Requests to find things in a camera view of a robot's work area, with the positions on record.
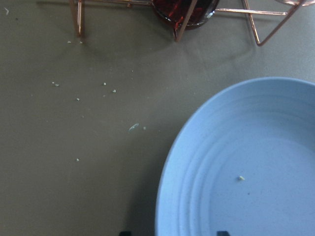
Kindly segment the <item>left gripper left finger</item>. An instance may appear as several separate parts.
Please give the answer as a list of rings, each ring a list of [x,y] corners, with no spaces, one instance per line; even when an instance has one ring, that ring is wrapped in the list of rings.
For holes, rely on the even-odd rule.
[[[131,231],[121,231],[119,236],[131,236]]]

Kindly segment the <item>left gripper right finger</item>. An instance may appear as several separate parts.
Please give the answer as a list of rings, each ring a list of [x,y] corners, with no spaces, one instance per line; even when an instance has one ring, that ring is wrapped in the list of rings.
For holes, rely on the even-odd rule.
[[[228,231],[217,231],[217,236],[230,236]]]

